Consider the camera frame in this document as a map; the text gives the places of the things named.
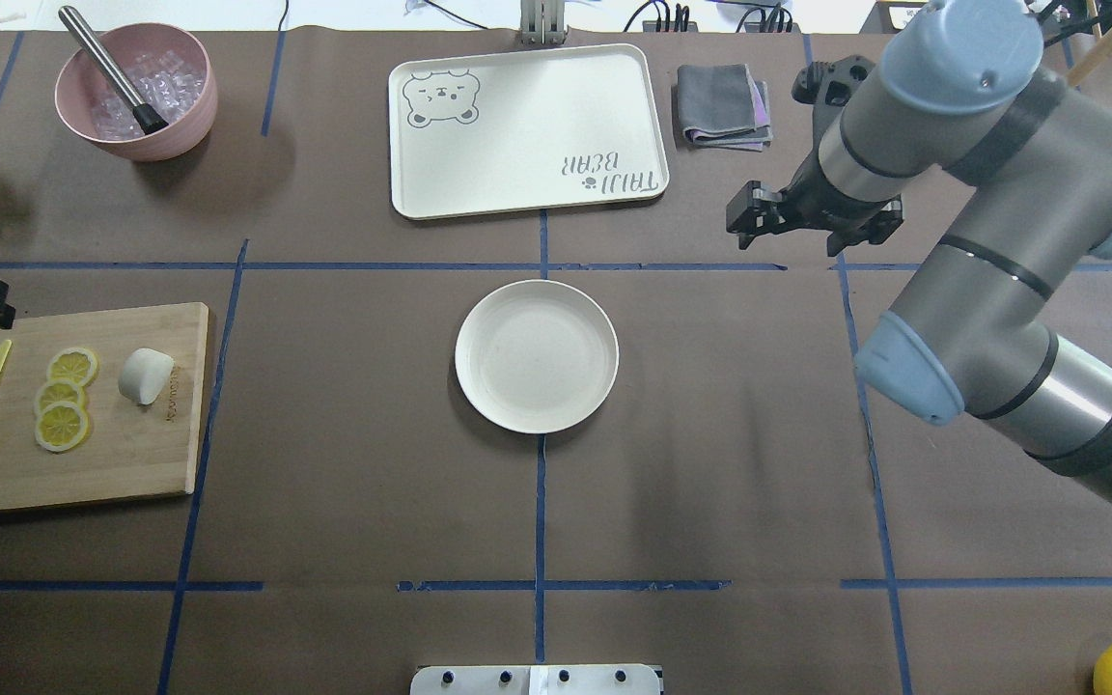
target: black cable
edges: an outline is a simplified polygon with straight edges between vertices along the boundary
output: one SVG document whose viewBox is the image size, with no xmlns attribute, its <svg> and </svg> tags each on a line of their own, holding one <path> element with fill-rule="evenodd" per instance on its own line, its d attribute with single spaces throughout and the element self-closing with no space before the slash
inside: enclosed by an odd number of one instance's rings
<svg viewBox="0 0 1112 695">
<path fill-rule="evenodd" d="M 1088 0 L 1088 1 L 1089 3 L 1094 3 L 1095 0 Z M 1036 14 L 1036 23 L 1045 23 L 1045 19 L 1050 18 L 1051 14 L 1056 12 L 1060 6 L 1062 4 L 1059 4 L 1058 0 L 1050 0 L 1050 4 L 1045 4 L 1044 8 L 1041 9 L 1041 12 Z"/>
<path fill-rule="evenodd" d="M 457 19 L 457 21 L 459 21 L 459 22 L 467 23 L 468 26 L 473 26 L 473 27 L 477 27 L 477 28 L 488 28 L 488 27 L 481 26 L 478 22 L 471 22 L 471 21 L 469 21 L 469 19 L 460 17 L 460 14 L 458 14 L 456 12 L 451 12 L 450 10 L 446 10 L 446 9 L 441 8 L 440 4 L 433 3 L 431 0 L 423 0 L 423 1 L 424 1 L 424 3 L 431 4 L 433 8 L 436 8 L 437 10 L 440 10 L 440 12 L 449 14 L 450 18 Z"/>
<path fill-rule="evenodd" d="M 658 6 L 662 4 L 663 9 L 667 10 L 667 12 L 666 12 L 667 13 L 667 21 L 671 21 L 671 18 L 672 18 L 671 8 L 668 8 L 668 6 L 666 3 L 666 0 L 646 0 L 645 3 L 642 3 L 642 4 L 637 6 L 637 9 L 634 10 L 633 14 L 631 14 L 629 21 L 625 22 L 625 28 L 623 28 L 623 30 L 620 30 L 620 31 L 622 32 L 629 31 L 629 27 L 633 26 L 633 21 L 637 18 L 637 14 L 641 14 L 643 12 L 643 10 L 645 10 L 646 8 L 648 8 L 649 4 L 653 4 L 655 7 L 655 17 L 656 17 L 655 18 L 655 31 L 663 31 L 663 12 L 661 12 L 661 10 L 658 10 Z"/>
<path fill-rule="evenodd" d="M 734 0 L 711 0 L 712 3 L 719 4 L 741 4 L 743 8 L 749 8 L 741 17 L 741 21 L 736 22 L 736 33 L 741 33 L 742 27 L 745 27 L 745 22 L 749 21 L 749 14 L 758 12 L 761 18 L 757 19 L 757 30 L 763 33 L 778 33 L 778 32 L 791 32 L 792 27 L 794 27 L 794 20 L 792 19 L 792 12 L 790 12 L 785 6 L 782 4 L 762 4 L 762 3 L 737 3 Z M 767 17 L 767 10 L 772 13 Z"/>
<path fill-rule="evenodd" d="M 1101 12 L 1095 18 L 1081 19 L 1078 22 L 1071 22 L 1069 23 L 1069 26 L 1064 26 L 1062 30 L 1059 30 L 1058 33 L 1051 36 L 1049 39 L 1045 40 L 1045 48 L 1050 48 L 1050 46 L 1062 43 L 1063 40 L 1068 40 L 1069 37 L 1072 37 L 1073 34 L 1080 33 L 1081 31 L 1090 30 L 1090 28 L 1093 28 L 1093 26 L 1098 26 L 1099 23 L 1109 21 L 1112 21 L 1112 8 L 1108 8 L 1106 10 L 1104 10 L 1104 12 Z"/>
<path fill-rule="evenodd" d="M 764 8 L 763 4 L 754 4 L 753 8 L 745 10 L 745 13 L 742 14 L 741 17 L 741 21 L 736 22 L 736 33 L 741 33 L 741 28 L 745 27 L 745 19 L 749 18 L 749 14 L 753 14 L 754 12 L 763 13 L 763 18 L 759 19 L 758 26 L 761 26 L 761 22 L 766 21 L 766 8 Z"/>
<path fill-rule="evenodd" d="M 772 19 L 775 19 L 776 33 L 792 33 L 795 21 L 792 18 L 792 12 L 785 6 L 776 4 L 772 12 Z"/>
</svg>

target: folded cloth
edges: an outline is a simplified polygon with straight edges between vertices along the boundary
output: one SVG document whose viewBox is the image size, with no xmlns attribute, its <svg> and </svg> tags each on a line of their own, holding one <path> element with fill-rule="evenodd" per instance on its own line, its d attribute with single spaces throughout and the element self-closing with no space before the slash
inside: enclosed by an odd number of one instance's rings
<svg viewBox="0 0 1112 695">
<path fill-rule="evenodd" d="M 775 138 L 766 83 L 749 66 L 681 66 L 676 111 L 685 140 L 698 147 L 763 150 Z"/>
</svg>

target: white tray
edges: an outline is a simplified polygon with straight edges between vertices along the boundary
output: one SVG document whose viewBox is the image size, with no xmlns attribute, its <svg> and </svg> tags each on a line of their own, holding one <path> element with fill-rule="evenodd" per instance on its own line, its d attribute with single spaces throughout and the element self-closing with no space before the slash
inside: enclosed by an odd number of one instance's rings
<svg viewBox="0 0 1112 695">
<path fill-rule="evenodd" d="M 389 163 L 411 219 L 639 201 L 668 181 L 646 57 L 624 43 L 401 62 Z"/>
</svg>

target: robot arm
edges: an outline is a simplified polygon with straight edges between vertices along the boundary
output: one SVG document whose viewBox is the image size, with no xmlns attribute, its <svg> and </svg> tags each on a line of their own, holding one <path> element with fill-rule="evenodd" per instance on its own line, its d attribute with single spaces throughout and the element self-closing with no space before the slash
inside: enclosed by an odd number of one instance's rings
<svg viewBox="0 0 1112 695">
<path fill-rule="evenodd" d="M 932 424 L 974 415 L 1112 502 L 1112 368 L 1035 321 L 1082 256 L 1112 259 L 1112 111 L 1039 68 L 1041 53 L 1019 0 L 932 0 L 873 75 L 834 66 L 852 101 L 816 128 L 788 187 L 751 181 L 737 195 L 728 231 L 745 247 L 830 229 L 834 255 L 884 241 L 896 195 L 927 167 L 975 187 L 862 345 L 857 373 Z M 1059 203 L 1033 197 L 1050 172 Z"/>
</svg>

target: white plate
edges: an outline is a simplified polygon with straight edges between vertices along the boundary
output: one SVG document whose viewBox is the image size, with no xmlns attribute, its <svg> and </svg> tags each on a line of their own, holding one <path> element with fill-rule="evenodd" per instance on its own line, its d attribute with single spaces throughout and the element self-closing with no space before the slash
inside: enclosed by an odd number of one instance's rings
<svg viewBox="0 0 1112 695">
<path fill-rule="evenodd" d="M 514 281 L 475 305 L 455 348 L 457 380 L 490 421 L 526 435 L 586 419 L 617 379 L 612 321 L 559 281 Z"/>
<path fill-rule="evenodd" d="M 401 62 L 393 207 L 411 219 L 655 198 L 667 158 L 636 46 Z"/>
</svg>

